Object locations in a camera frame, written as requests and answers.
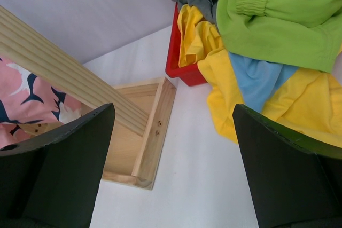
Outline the lime green shorts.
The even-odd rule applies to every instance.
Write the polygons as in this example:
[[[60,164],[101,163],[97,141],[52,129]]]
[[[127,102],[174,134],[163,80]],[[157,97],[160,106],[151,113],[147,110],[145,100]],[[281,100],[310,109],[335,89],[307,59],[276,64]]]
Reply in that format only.
[[[341,50],[341,0],[219,0],[226,49],[330,73]]]

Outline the yellow shorts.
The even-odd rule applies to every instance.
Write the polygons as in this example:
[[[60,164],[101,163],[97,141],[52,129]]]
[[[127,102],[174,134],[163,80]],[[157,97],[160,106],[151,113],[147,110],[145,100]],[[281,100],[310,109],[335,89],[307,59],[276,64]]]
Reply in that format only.
[[[218,134],[237,141],[232,113],[244,104],[234,70],[216,27],[201,12],[183,5],[178,15],[185,26],[188,54],[211,85],[207,97]],[[299,68],[267,100],[262,111],[267,118],[325,143],[341,146],[341,85],[331,75]]]

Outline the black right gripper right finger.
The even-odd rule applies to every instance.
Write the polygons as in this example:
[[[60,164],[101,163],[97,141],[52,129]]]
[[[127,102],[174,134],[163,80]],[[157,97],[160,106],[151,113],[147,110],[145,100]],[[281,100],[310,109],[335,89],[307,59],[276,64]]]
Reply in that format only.
[[[260,227],[341,227],[341,148],[234,108],[240,153]]]

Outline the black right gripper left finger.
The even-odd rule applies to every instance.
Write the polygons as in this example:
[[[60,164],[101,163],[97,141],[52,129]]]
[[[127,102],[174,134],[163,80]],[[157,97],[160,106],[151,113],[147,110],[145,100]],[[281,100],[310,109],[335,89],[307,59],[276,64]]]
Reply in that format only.
[[[1,227],[89,227],[112,136],[105,104],[1,149]]]

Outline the pink shark print shorts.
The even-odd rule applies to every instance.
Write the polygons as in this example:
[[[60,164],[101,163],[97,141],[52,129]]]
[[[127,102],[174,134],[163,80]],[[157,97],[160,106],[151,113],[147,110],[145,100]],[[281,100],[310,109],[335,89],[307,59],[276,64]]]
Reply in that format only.
[[[21,124],[65,124],[80,116],[78,100],[1,57],[1,148],[30,138]]]

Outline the light blue shorts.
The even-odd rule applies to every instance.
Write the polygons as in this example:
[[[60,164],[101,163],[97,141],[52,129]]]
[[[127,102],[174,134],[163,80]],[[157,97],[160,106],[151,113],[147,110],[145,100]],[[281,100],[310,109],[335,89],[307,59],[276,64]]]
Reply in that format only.
[[[235,53],[228,57],[244,104],[261,112],[265,103],[298,70],[298,67],[256,60]]]

